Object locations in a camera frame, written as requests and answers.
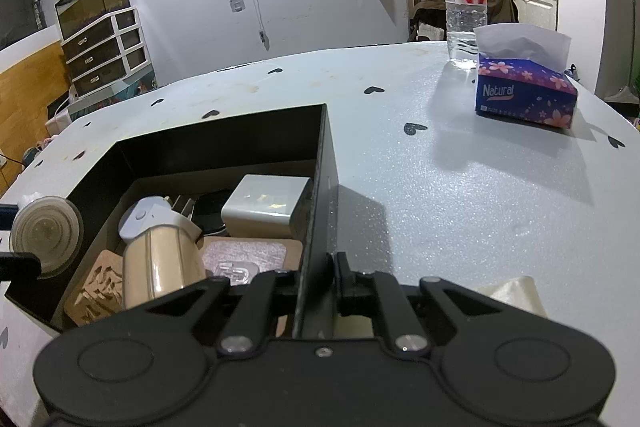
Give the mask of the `white round tape measure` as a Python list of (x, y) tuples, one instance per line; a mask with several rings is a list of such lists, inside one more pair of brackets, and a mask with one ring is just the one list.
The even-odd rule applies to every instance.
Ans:
[(118, 222), (118, 233), (120, 238), (129, 244), (154, 225), (167, 225), (174, 216), (174, 210), (163, 197), (145, 197), (122, 215)]

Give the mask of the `white drawer cabinet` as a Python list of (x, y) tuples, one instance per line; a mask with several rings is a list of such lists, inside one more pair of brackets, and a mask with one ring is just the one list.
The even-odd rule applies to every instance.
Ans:
[(140, 17), (132, 6), (102, 15), (64, 38), (62, 51), (75, 98), (152, 67)]

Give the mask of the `black box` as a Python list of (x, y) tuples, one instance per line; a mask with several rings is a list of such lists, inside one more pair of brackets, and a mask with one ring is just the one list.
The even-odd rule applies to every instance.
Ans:
[(229, 192), (250, 173), (303, 176), (311, 182), (310, 209), (300, 260), (304, 312), (329, 283), (329, 253), (335, 247), (337, 170), (328, 110), (311, 105), (234, 116), (164, 129), (115, 142), (97, 161), (81, 159), (81, 172), (62, 170), (44, 195), (68, 198), (84, 222), (79, 254), (60, 275), (10, 283), (9, 302), (39, 322), (62, 331), (56, 309), (72, 287), (81, 263), (113, 243), (108, 219), (137, 196), (203, 196)]

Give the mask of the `large white charger cube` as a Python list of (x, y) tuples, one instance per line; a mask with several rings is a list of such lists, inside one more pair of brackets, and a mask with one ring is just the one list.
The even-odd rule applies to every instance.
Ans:
[(302, 239), (311, 179), (247, 174), (224, 203), (221, 218), (232, 237)]

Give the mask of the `crumpled white tissue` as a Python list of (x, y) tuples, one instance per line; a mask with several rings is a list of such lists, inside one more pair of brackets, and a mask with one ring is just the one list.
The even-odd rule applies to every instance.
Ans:
[(503, 282), (491, 283), (476, 288), (480, 295), (506, 305), (547, 317), (533, 277), (514, 277)]

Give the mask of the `gold earbuds case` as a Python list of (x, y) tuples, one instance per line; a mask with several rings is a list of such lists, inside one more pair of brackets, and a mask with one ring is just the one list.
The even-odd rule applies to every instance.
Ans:
[(180, 291), (205, 277), (198, 246), (186, 231), (157, 225), (136, 237), (122, 256), (124, 308)]

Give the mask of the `purple tissue box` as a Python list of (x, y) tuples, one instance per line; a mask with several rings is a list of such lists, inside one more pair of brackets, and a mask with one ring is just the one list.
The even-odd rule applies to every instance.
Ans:
[(572, 127), (578, 92), (564, 74), (569, 36), (520, 23), (482, 26), (474, 34), (478, 115)]

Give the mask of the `small white charger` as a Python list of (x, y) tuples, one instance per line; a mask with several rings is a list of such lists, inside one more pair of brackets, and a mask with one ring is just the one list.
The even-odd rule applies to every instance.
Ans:
[(195, 202), (191, 197), (186, 195), (178, 195), (174, 202), (170, 205), (170, 223), (175, 227), (183, 230), (189, 235), (193, 242), (196, 242), (201, 234), (202, 229), (198, 227), (192, 220), (195, 208)]

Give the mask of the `glass fish tank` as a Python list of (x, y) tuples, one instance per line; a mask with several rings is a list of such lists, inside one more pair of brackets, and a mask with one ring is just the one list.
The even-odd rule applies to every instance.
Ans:
[(64, 40), (106, 13), (128, 8), (130, 0), (58, 0), (55, 12)]

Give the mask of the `black smartwatch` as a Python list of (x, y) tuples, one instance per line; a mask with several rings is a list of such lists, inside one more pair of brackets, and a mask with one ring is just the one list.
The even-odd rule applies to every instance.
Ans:
[(224, 196), (218, 193), (202, 195), (194, 204), (192, 222), (197, 225), (203, 235), (220, 235), (226, 231), (221, 217)]

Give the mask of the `carved wooden block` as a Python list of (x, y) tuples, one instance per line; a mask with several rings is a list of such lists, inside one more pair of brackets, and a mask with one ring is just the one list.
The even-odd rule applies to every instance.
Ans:
[(66, 298), (64, 312), (76, 325), (84, 326), (122, 309), (122, 257), (113, 251), (101, 251)]

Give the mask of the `wooden coaster with logo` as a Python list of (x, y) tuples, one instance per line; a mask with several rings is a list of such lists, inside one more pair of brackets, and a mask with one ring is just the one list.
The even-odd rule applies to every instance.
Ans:
[(258, 273), (296, 271), (304, 245), (296, 239), (205, 236), (198, 249), (208, 275), (227, 277), (236, 286), (250, 283)]

